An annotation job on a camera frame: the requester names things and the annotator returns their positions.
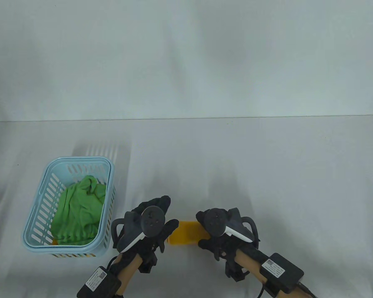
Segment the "black cable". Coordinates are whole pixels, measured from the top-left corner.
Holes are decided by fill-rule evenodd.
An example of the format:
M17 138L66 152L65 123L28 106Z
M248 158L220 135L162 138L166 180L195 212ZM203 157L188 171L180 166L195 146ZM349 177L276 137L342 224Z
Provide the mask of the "black cable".
M313 294L313 292L310 291L309 288L307 288L306 286L304 286L301 282L299 282L299 283L297 284L297 287L300 288L300 290L303 291L304 293L310 295L312 298L318 298L317 296L315 296L315 295Z
M263 292L264 292L264 285L262 285L262 288L261 288L260 294L257 296L257 298L261 298Z
M108 266L107 266L107 270L109 270L109 268L111 267L111 264L113 263L113 261L114 261L116 258L117 258L117 256L116 256L116 257L113 257L113 258L109 261Z

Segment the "white wall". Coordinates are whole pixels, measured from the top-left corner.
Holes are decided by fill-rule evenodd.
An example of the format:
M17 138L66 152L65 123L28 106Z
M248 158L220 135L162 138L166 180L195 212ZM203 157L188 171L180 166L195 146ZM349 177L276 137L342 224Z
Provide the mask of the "white wall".
M0 0L0 121L373 114L373 0Z

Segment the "black strap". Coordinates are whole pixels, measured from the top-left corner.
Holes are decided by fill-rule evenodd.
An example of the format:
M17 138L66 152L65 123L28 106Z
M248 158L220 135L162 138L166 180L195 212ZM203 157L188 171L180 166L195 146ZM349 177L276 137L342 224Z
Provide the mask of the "black strap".
M242 245L239 247L239 249L246 255L248 255L253 260L259 262L260 264L263 264L266 260L269 259L269 257L264 254L263 252L255 249L251 245Z

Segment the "white table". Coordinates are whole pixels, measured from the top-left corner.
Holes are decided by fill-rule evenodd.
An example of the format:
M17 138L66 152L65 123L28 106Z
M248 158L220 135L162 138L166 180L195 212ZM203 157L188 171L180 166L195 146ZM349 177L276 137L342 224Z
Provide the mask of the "white table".
M0 123L0 297L75 297L103 257L57 259L22 246L52 159L104 155L116 167L116 217L164 194L167 218L238 207L260 249L305 271L320 297L373 297L373 116ZM194 246L158 253L130 297L255 297Z

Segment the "black glove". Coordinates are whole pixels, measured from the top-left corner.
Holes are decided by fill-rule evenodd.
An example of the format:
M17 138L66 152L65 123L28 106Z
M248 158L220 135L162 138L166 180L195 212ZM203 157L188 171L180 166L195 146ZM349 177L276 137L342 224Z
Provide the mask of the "black glove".
M249 274L249 271L242 272L242 267L235 263L235 256L236 256L236 250L240 249L244 253L248 254L253 259L262 260L263 262L267 259L264 254L262 254L258 250L259 246L259 238L258 238L258 232L256 225L254 221L249 217L240 217L239 210L231 210L226 211L225 209L221 209L223 212L225 212L227 220L231 217L231 215L235 215L236 213L236 219L240 219L240 224L249 223L252 229L252 234L254 236L254 240L251 243L245 242L238 237L235 237L234 235L228 236L227 234L223 234L219 237L215 237L212 234L210 234L210 229L205 227L205 216L210 211L199 211L196 214L196 219L198 222L205 228L206 231L210 234L210 239L202 239L199 241L198 246L204 250L209 250L214 254L214 258L219 261L220 258L225 259L225 274L226 276L232 277L235 281L241 281L245 279L245 276Z
M143 211L149 206L158 206L166 214L168 207L170 206L171 199L169 196L163 196L160 198L152 199L148 202L142 202L138 207L134 208L132 211L138 215L141 215ZM122 220L114 220L112 225L114 225L114 230L118 224L123 224ZM110 271L114 274L120 272L123 268L127 267L128 264L134 259L134 257L139 254L143 260L143 263L138 268L141 273L149 273L151 268L156 265L157 258L155 255L155 250L160 247L161 253L164 252L164 241L171 235L171 233L178 227L179 221L176 219L169 220L164 224L160 233L154 237L145 237L134 244L130 249L123 253L121 261L119 263L113 264L110 267ZM123 226L120 234L117 236L112 233L113 247L117 247L117 242L120 238L127 233L127 227Z

